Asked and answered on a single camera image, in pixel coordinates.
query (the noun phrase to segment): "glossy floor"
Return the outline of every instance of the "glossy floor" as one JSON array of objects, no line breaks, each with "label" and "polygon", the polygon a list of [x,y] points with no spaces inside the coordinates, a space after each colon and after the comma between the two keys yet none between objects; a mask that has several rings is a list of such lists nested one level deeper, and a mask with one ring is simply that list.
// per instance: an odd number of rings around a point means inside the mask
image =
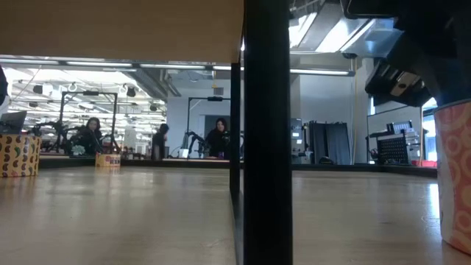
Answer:
[{"label": "glossy floor", "polygon": [[294,264],[470,265],[442,241],[436,180],[295,172]]},{"label": "glossy floor", "polygon": [[227,171],[0,179],[0,264],[235,264]]}]

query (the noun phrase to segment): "dark hair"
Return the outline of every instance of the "dark hair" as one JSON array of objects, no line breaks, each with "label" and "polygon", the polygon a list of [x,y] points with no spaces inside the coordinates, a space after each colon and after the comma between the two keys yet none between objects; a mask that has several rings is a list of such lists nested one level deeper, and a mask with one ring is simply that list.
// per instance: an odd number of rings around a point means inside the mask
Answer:
[{"label": "dark hair", "polygon": [[222,122],[222,125],[224,125],[224,131],[227,131],[227,121],[224,118],[219,118],[216,120],[216,129],[218,127],[218,122]]},{"label": "dark hair", "polygon": [[170,130],[170,127],[167,124],[161,124],[159,128],[159,132],[166,134]]},{"label": "dark hair", "polygon": [[88,129],[88,125],[90,125],[90,122],[91,121],[95,121],[96,122],[96,129],[95,131],[100,131],[100,120],[96,117],[93,117],[93,118],[89,118],[88,121],[87,121],[87,129]]}]

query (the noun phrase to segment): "laptop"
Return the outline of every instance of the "laptop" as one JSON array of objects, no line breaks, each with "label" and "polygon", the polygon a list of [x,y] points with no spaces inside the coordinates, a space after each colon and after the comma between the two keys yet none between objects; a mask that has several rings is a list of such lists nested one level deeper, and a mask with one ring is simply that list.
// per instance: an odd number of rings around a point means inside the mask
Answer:
[{"label": "laptop", "polygon": [[21,134],[25,119],[26,111],[3,113],[0,117],[0,134]]}]

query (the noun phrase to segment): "patterned cylinder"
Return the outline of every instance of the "patterned cylinder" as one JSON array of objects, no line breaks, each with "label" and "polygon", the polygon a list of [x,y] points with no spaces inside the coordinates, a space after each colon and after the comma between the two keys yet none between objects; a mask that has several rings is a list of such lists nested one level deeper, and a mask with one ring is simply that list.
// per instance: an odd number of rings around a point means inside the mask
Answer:
[{"label": "patterned cylinder", "polygon": [[0,135],[2,177],[38,175],[41,138],[28,135]]},{"label": "patterned cylinder", "polygon": [[471,101],[435,112],[443,239],[471,254]]}]

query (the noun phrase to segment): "person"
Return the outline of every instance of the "person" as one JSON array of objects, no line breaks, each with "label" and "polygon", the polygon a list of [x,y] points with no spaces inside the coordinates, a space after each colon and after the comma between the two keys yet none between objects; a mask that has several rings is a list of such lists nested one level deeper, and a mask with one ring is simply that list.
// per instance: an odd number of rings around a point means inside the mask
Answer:
[{"label": "person", "polygon": [[224,135],[227,134],[227,122],[224,118],[216,120],[216,128],[212,129],[208,136],[206,136],[206,142],[210,145],[209,157],[210,158],[227,158],[229,155],[227,149],[227,141],[224,139]]},{"label": "person", "polygon": [[165,142],[170,127],[167,124],[161,124],[158,132],[152,137],[152,160],[162,160],[165,157]]},{"label": "person", "polygon": [[82,127],[77,133],[78,141],[75,145],[85,148],[86,155],[95,155],[97,150],[101,149],[102,132],[100,131],[100,120],[98,118],[90,118],[87,125]]}]

